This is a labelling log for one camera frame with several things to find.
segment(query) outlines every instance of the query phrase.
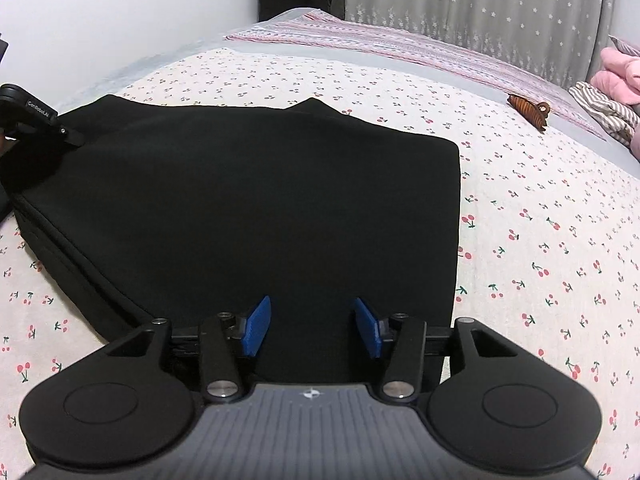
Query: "fabric fold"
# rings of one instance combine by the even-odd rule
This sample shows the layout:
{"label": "fabric fold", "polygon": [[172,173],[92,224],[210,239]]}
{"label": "fabric fold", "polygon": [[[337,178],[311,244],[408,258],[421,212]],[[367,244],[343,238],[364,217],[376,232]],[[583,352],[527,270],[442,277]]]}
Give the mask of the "fabric fold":
{"label": "fabric fold", "polygon": [[587,82],[569,88],[569,94],[614,139],[630,147],[640,117],[631,108],[613,101]]}
{"label": "fabric fold", "polygon": [[640,91],[640,57],[629,56],[608,46],[600,52],[600,59],[605,69],[619,76],[633,91]]}
{"label": "fabric fold", "polygon": [[591,78],[591,86],[598,89],[609,99],[623,105],[640,104],[640,92],[631,88],[618,74],[609,70],[600,70]]}

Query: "metal screw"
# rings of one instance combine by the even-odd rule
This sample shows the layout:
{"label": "metal screw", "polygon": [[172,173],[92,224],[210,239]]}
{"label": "metal screw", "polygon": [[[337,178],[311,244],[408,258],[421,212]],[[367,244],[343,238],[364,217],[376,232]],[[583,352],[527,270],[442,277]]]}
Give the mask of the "metal screw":
{"label": "metal screw", "polygon": [[233,381],[213,381],[207,386],[207,393],[214,397],[231,397],[238,392],[238,385]]}
{"label": "metal screw", "polygon": [[386,396],[394,399],[404,399],[414,394],[414,387],[404,381],[389,381],[382,386],[382,391]]}
{"label": "metal screw", "polygon": [[223,330],[226,330],[227,328],[231,328],[233,325],[236,324],[236,316],[231,312],[219,312],[218,320]]}

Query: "bed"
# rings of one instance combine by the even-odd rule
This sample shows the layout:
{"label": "bed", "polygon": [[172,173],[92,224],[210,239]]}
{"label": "bed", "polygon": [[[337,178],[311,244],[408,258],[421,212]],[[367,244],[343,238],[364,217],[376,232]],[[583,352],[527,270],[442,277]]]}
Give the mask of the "bed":
{"label": "bed", "polygon": [[[458,47],[430,58],[437,45],[402,47],[412,39],[402,31],[389,50],[380,38],[367,43],[371,26],[340,32],[346,22],[318,12],[295,9],[228,39],[141,60],[58,109],[106,93],[167,106],[285,108],[315,97],[372,123],[452,140],[462,186],[453,316],[479,319],[587,387],[603,414],[588,469],[635,479],[640,164],[558,87],[523,83],[500,62]],[[443,56],[446,65],[438,64]],[[470,73],[469,60],[504,80]],[[546,134],[506,103],[505,85],[519,84],[514,91],[556,111]],[[9,480],[32,465],[17,420],[25,394],[104,342],[25,245],[13,216],[0,226],[0,262],[0,476]]]}

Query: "star pattern curtain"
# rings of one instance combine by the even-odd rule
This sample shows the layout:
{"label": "star pattern curtain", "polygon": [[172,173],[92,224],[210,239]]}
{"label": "star pattern curtain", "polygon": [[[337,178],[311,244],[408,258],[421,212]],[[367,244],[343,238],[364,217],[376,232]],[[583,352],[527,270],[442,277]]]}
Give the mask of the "star pattern curtain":
{"label": "star pattern curtain", "polygon": [[600,65],[614,0],[345,0],[346,19],[482,52],[568,88]]}

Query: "black clamp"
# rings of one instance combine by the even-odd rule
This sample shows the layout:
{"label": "black clamp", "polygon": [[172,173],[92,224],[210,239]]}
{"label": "black clamp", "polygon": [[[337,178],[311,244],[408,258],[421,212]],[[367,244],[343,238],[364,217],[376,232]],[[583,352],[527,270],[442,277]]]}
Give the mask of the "black clamp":
{"label": "black clamp", "polygon": [[239,364],[255,358],[270,322],[271,300],[265,296],[240,314],[219,312],[198,327],[173,330],[173,355],[198,357],[198,382],[205,402],[235,402],[244,396]]}
{"label": "black clamp", "polygon": [[2,61],[2,56],[4,56],[7,47],[9,47],[9,44],[4,40],[0,40],[0,61]]}
{"label": "black clamp", "polygon": [[60,123],[58,112],[23,88],[0,86],[0,129],[10,139],[60,140],[79,147],[84,136]]}
{"label": "black clamp", "polygon": [[[385,364],[375,394],[420,412],[456,456],[524,476],[586,462],[602,413],[572,378],[471,317],[430,328],[407,314],[379,316],[361,299],[354,310],[370,357]],[[448,356],[451,376],[423,392],[426,356]]]}

